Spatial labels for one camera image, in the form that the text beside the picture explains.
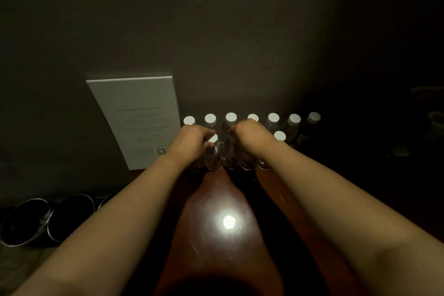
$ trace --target dark wall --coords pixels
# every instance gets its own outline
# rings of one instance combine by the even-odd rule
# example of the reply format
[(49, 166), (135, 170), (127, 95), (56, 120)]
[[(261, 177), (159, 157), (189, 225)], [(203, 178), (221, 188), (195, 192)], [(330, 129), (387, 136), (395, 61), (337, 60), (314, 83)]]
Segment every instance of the dark wall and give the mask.
[(129, 181), (87, 79), (172, 74), (198, 122), (328, 116), (336, 86), (358, 107), (436, 82), (441, 20), (441, 0), (1, 0), (0, 202)]

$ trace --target bright light spot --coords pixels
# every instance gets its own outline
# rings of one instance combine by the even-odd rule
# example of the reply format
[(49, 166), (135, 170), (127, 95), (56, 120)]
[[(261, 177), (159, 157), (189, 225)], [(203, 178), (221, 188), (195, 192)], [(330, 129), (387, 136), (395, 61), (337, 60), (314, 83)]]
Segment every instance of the bright light spot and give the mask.
[(223, 219), (223, 226), (225, 229), (231, 229), (236, 225), (236, 219), (234, 219), (231, 215), (227, 215)]

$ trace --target person's left arm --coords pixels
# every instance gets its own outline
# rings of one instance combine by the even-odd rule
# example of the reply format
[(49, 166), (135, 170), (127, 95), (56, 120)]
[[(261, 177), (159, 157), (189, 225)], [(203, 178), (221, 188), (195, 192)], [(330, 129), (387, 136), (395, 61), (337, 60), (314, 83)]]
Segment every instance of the person's left arm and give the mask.
[(199, 125), (184, 126), (166, 155), (86, 220), (14, 293), (119, 295), (143, 256), (180, 173), (206, 147)]

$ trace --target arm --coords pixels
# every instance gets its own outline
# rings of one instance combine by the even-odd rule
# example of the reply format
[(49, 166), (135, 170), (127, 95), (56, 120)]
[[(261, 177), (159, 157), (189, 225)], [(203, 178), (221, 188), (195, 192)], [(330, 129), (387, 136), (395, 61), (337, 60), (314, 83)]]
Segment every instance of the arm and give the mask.
[(290, 188), (378, 295), (444, 294), (444, 244), (334, 171), (247, 120), (234, 132)]
[(166, 155), (85, 221), (14, 294), (119, 295), (143, 256), (180, 173), (214, 131), (184, 126)]

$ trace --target white board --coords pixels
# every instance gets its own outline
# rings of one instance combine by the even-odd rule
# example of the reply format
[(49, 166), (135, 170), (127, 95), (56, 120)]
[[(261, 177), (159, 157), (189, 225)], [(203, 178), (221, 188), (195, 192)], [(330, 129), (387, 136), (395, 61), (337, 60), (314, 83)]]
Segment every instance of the white board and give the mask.
[(88, 80), (130, 170), (146, 169), (180, 130), (173, 77)]

